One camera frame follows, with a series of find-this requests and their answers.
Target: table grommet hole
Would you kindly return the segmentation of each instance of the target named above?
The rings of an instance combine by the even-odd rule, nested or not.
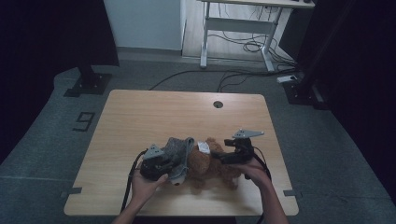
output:
[[[213,106],[217,109],[220,109],[223,107],[223,103],[221,101],[215,101],[215,103],[213,103]]]

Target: stuffed toy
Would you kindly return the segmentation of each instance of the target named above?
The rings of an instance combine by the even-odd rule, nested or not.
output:
[[[210,150],[224,152],[216,139],[209,137],[206,139],[206,143]],[[229,165],[221,164],[220,160],[213,159],[210,154],[201,152],[197,145],[190,152],[188,167],[187,178],[191,180],[192,186],[196,189],[202,189],[205,186],[205,181],[210,178],[221,178],[228,189],[237,189],[238,187],[233,179],[239,177],[241,172]]]

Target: black curtain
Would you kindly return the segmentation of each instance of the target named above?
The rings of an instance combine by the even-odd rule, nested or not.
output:
[[[330,110],[394,202],[395,11],[392,0],[320,0],[298,58],[307,75],[324,84]]]
[[[56,75],[119,65],[102,0],[1,0],[0,51],[1,161],[48,101]]]

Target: gray carpet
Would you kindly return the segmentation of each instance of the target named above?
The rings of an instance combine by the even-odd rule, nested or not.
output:
[[[207,70],[237,69],[210,65]],[[243,69],[260,70],[248,66]],[[55,90],[35,123],[0,167],[0,223],[110,223],[114,217],[69,217],[67,194],[91,141],[111,90],[148,90],[163,78],[196,63],[120,61],[120,68],[97,66],[113,78],[104,95],[64,97],[79,73],[58,75]],[[223,73],[191,73],[173,77],[156,91],[217,90]],[[228,80],[242,81],[241,77]],[[346,131],[330,111],[290,105],[275,77],[251,77],[226,92],[262,94],[268,104],[300,212],[290,223],[396,223],[396,208]],[[76,120],[95,113],[87,132]],[[257,217],[238,217],[255,223]]]

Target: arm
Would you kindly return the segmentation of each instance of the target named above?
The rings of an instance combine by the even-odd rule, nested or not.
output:
[[[125,209],[114,219],[112,224],[131,224],[143,205],[154,195],[155,190],[166,182],[167,178],[168,175],[163,175],[157,181],[150,181],[143,177],[140,171],[136,169],[134,171],[134,179],[132,180],[132,199]]]
[[[247,164],[236,164],[233,166],[239,168],[242,173],[249,175],[253,183],[259,187],[265,223],[288,224],[288,219],[276,196],[274,186],[259,162],[253,159]]]

